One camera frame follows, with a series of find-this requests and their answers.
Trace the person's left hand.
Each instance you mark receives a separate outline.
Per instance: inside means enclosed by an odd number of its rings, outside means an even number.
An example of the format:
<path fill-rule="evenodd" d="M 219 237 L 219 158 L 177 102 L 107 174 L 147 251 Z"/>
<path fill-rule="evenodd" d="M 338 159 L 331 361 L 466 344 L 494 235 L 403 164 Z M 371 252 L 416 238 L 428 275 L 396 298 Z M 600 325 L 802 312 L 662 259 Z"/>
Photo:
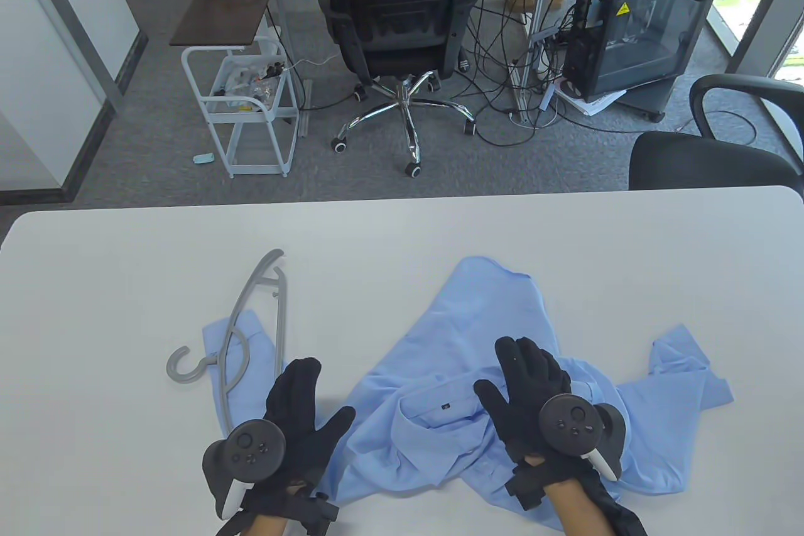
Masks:
<path fill-rule="evenodd" d="M 318 359 L 292 361 L 273 384 L 263 418 L 207 448 L 203 470 L 224 522 L 220 535 L 283 534 L 290 521 L 325 535 L 338 518 L 318 486 L 356 410 L 344 406 L 316 426 L 320 372 Z"/>

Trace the person's right hand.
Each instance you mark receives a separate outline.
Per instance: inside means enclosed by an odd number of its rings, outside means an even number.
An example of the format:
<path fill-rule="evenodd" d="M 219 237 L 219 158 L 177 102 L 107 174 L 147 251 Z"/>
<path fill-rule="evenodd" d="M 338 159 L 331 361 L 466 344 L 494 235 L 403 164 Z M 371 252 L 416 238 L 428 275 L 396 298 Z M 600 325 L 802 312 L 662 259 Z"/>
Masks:
<path fill-rule="evenodd" d="M 515 463 L 514 474 L 505 484 L 506 491 L 525 510 L 531 510 L 540 505 L 548 486 L 577 479 L 592 504 L 605 514 L 612 513 L 616 502 L 591 463 L 552 447 L 540 427 L 540 412 L 546 403 L 562 393 L 570 393 L 567 373 L 549 352 L 526 337 L 497 339 L 495 353 L 508 395 L 504 397 L 485 379 L 476 381 L 474 392 Z"/>

